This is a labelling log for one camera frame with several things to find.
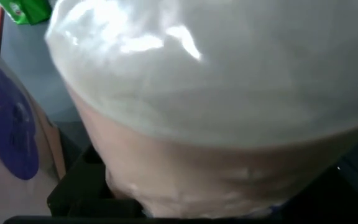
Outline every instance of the plastic bag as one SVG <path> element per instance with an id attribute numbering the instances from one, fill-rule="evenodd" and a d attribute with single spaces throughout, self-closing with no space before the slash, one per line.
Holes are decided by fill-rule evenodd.
<path id="1" fill-rule="evenodd" d="M 46 199 L 64 174 L 58 129 L 0 58 L 0 223 L 48 215 Z"/>
<path id="2" fill-rule="evenodd" d="M 0 5 L 17 24 L 42 22 L 52 11 L 46 0 L 0 0 Z"/>
<path id="3" fill-rule="evenodd" d="M 158 217 L 265 211 L 358 141 L 357 0 L 61 0 L 46 40 L 111 188 Z"/>

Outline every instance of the white plastic bag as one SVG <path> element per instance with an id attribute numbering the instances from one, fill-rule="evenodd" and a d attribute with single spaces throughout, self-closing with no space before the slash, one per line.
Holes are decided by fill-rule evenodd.
<path id="1" fill-rule="evenodd" d="M 58 129 L 0 58 L 0 224 L 49 215 L 47 197 L 64 174 Z"/>
<path id="2" fill-rule="evenodd" d="M 207 196 L 187 197 L 190 188 L 179 187 L 178 176 L 188 166 L 184 161 L 196 156 L 212 161 L 211 154 L 238 153 L 244 163 L 227 170 L 227 180 L 274 179 L 269 197 L 255 199 L 251 190 L 235 194 L 251 204 L 242 209 L 249 213 L 295 195 L 356 141 L 327 138 L 339 134 L 344 140 L 346 131 L 358 128 L 358 0 L 60 0 L 46 40 L 118 188 L 157 216 L 241 215 L 217 211 L 219 203 L 207 208 L 214 203 L 206 203 Z M 353 134 L 358 139 L 358 132 Z M 129 142 L 139 144 L 128 149 Z M 317 149 L 316 142 L 324 146 Z M 161 188 L 171 193 L 144 190 L 137 185 L 140 177 L 138 182 L 129 177 L 135 170 L 116 171 L 111 160 L 123 155 L 120 150 L 160 150 L 154 156 L 161 164 L 149 160 L 140 169 L 147 170 L 144 175 L 158 166 L 172 169 L 171 185 Z M 185 156 L 168 156 L 176 150 Z M 163 162 L 170 159 L 177 164 Z M 150 163 L 155 167 L 144 168 Z M 230 187 L 214 178 L 212 183 L 229 195 Z M 198 185 L 198 194 L 203 187 Z M 225 204 L 227 195 L 216 200 Z M 167 208 L 164 197 L 176 205 L 175 212 L 156 212 L 156 203 Z M 204 207 L 190 214 L 192 202 Z"/>

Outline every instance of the green object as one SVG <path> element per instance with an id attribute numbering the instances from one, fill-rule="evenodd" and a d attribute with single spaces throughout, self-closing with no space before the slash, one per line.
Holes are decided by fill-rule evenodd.
<path id="1" fill-rule="evenodd" d="M 52 13 L 46 0 L 0 0 L 0 5 L 17 24 L 36 24 Z"/>

